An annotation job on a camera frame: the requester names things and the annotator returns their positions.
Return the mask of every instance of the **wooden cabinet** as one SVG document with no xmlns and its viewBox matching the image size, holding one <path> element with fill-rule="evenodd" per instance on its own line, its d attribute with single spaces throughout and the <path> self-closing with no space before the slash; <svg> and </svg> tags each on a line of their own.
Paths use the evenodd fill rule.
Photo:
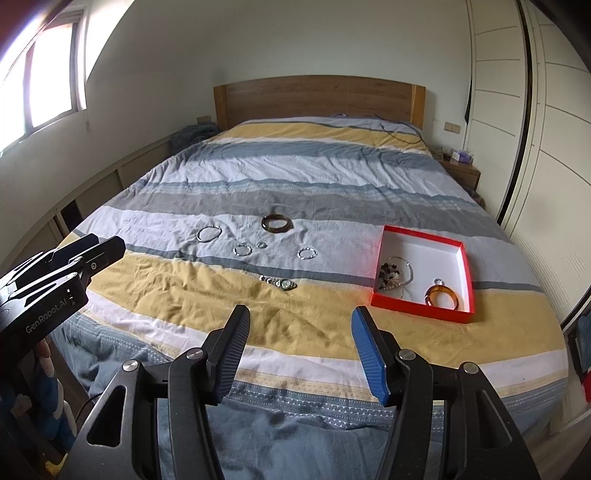
<svg viewBox="0 0 591 480">
<path fill-rule="evenodd" d="M 480 171 L 467 163 L 458 163 L 446 160 L 437 160 L 446 172 L 458 182 L 462 187 L 467 187 L 472 190 L 476 190 L 478 186 L 478 180 L 480 179 Z"/>
</svg>

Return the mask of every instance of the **wooden headboard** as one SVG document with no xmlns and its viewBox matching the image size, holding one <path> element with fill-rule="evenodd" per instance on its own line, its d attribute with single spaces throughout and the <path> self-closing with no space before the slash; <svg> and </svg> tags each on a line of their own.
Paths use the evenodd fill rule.
<svg viewBox="0 0 591 480">
<path fill-rule="evenodd" d="M 303 75 L 228 83 L 213 88 L 217 124 L 289 116 L 375 116 L 423 127 L 425 87 L 368 77 Z"/>
</svg>

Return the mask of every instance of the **jewelry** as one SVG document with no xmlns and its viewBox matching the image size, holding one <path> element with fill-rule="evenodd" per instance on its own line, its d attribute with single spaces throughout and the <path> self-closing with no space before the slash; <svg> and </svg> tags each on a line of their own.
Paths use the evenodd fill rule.
<svg viewBox="0 0 591 480">
<path fill-rule="evenodd" d="M 402 257 L 389 257 L 380 267 L 378 279 L 381 282 L 379 291 L 403 287 L 413 281 L 413 268 Z"/>
<path fill-rule="evenodd" d="M 215 228 L 216 230 L 218 230 L 217 235 L 213 236 L 211 238 L 208 238 L 207 240 L 202 240 L 201 239 L 201 232 L 203 232 L 206 228 Z M 217 237 L 219 237 L 221 234 L 222 234 L 222 228 L 217 225 L 204 226 L 197 231 L 197 242 L 199 242 L 201 244 L 208 244 L 212 240 L 215 240 Z"/>
<path fill-rule="evenodd" d="M 285 225 L 281 225 L 279 227 L 269 226 L 269 222 L 274 220 L 283 220 Z M 280 215 L 279 213 L 270 213 L 269 215 L 264 216 L 261 220 L 261 227 L 270 233 L 285 233 L 288 230 L 291 230 L 293 226 L 294 224 L 292 223 L 291 219 L 287 218 L 285 215 Z"/>
<path fill-rule="evenodd" d="M 283 291 L 293 290 L 297 287 L 297 284 L 287 278 L 266 277 L 261 275 L 259 280 L 267 282 L 269 285 L 275 285 Z"/>
<path fill-rule="evenodd" d="M 316 255 L 318 255 L 318 252 L 316 250 L 314 250 L 312 247 L 304 247 L 304 248 L 301 248 L 300 251 L 297 253 L 297 256 L 301 260 L 311 260 Z"/>
<path fill-rule="evenodd" d="M 247 253 L 239 253 L 238 252 L 239 248 L 246 248 L 248 250 L 248 252 Z M 251 253 L 252 253 L 252 248 L 248 244 L 238 244 L 237 246 L 234 247 L 234 255 L 237 255 L 239 257 L 245 257 L 247 255 L 250 255 Z"/>
<path fill-rule="evenodd" d="M 454 303 L 453 310 L 457 310 L 459 308 L 460 300 L 457 298 L 456 293 L 450 287 L 446 287 L 445 285 L 438 285 L 438 284 L 430 286 L 429 289 L 427 290 L 427 292 L 425 293 L 425 303 L 427 305 L 429 305 L 430 307 L 436 307 L 436 305 L 433 303 L 433 300 L 431 299 L 431 295 L 436 292 L 444 293 L 444 294 L 448 295 L 453 300 L 453 303 Z"/>
</svg>

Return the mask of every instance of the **window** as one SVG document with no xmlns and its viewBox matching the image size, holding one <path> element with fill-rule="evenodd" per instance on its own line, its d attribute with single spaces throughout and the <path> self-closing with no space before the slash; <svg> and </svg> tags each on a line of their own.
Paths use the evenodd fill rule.
<svg viewBox="0 0 591 480">
<path fill-rule="evenodd" d="M 0 86 L 0 152 L 78 110 L 77 21 L 54 22 L 21 55 Z"/>
</svg>

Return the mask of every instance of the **bangle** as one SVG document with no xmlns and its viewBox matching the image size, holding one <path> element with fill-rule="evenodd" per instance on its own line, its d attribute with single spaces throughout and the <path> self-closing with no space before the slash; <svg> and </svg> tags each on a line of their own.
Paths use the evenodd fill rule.
<svg viewBox="0 0 591 480">
<path fill-rule="evenodd" d="M 269 222 L 274 220 L 283 220 L 285 225 L 281 225 L 279 227 L 269 226 Z M 261 220 L 261 227 L 263 227 L 269 233 L 285 233 L 293 228 L 293 223 L 291 222 L 291 219 L 287 218 L 285 215 L 280 215 L 279 213 L 270 213 L 269 215 L 265 215 Z"/>
<path fill-rule="evenodd" d="M 430 307 L 437 306 L 433 303 L 433 301 L 431 299 L 431 295 L 433 295 L 434 293 L 437 293 L 437 292 L 445 293 L 453 300 L 453 303 L 454 303 L 453 310 L 457 310 L 459 308 L 460 300 L 457 298 L 456 293 L 450 287 L 446 287 L 445 285 L 437 285 L 437 284 L 429 287 L 429 289 L 425 293 L 425 303 L 427 305 L 429 305 Z"/>
</svg>

